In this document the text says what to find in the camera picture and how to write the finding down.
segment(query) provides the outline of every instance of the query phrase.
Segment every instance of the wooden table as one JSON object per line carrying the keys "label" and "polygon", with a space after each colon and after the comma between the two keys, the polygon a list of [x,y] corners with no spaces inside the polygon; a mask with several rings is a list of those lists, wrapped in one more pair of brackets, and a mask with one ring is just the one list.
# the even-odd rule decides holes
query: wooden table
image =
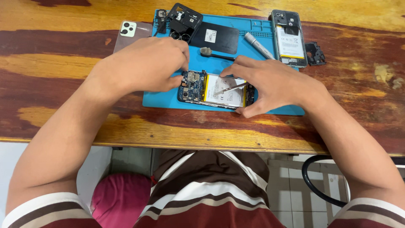
{"label": "wooden table", "polygon": [[[152,22],[176,1],[0,1],[0,140],[28,142],[72,95],[93,65],[112,54],[120,23]],[[405,155],[405,5],[285,0],[182,3],[200,13],[267,19],[273,9],[299,12],[305,41],[327,64],[304,72],[392,155]],[[123,97],[94,145],[232,151],[326,153],[307,117],[146,108],[142,92]]]}

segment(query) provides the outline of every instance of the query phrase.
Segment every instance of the smartphone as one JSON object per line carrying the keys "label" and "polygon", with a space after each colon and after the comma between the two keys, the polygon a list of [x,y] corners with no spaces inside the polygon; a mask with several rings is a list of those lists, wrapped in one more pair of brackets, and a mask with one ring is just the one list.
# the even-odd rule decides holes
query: smartphone
{"label": "smartphone", "polygon": [[176,3],[170,12],[167,14],[170,20],[171,36],[175,40],[183,40],[187,43],[195,35],[198,27],[203,21],[203,15],[180,3]]}
{"label": "smartphone", "polygon": [[275,9],[271,21],[277,59],[291,67],[306,67],[307,52],[298,13]]}
{"label": "smartphone", "polygon": [[248,84],[219,95],[217,93],[245,82],[241,78],[220,77],[206,71],[184,71],[177,99],[181,102],[234,110],[253,104],[255,88]]}

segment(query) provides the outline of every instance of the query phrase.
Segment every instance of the black phone back cover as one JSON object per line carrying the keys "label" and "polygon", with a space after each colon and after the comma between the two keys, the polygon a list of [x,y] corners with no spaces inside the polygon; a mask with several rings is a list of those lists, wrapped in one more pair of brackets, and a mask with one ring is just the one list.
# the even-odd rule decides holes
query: black phone back cover
{"label": "black phone back cover", "polygon": [[239,29],[202,22],[190,45],[209,47],[213,51],[236,54],[238,49]]}

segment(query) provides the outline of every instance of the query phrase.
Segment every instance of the striped shirt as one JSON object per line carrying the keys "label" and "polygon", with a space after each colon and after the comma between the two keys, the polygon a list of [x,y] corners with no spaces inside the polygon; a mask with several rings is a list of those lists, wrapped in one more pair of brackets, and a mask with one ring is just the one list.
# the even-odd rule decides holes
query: striped shirt
{"label": "striped shirt", "polygon": [[[134,227],[284,226],[269,210],[269,170],[254,153],[170,150],[160,157],[149,202]],[[73,193],[32,199],[10,212],[3,228],[100,228]],[[405,211],[357,198],[328,228],[405,228]]]}

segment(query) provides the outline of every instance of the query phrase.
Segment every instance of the camera lens ring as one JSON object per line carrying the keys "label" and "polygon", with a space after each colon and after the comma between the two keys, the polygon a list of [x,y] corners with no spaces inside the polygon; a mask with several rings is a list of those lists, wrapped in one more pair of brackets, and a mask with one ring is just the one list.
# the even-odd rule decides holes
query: camera lens ring
{"label": "camera lens ring", "polygon": [[174,32],[172,32],[172,33],[170,34],[170,37],[173,38],[173,39],[175,39],[175,40],[178,40],[178,39],[180,39],[181,36],[180,36],[180,33],[174,31]]}
{"label": "camera lens ring", "polygon": [[181,35],[181,40],[188,42],[190,40],[190,35],[184,33],[183,35]]}

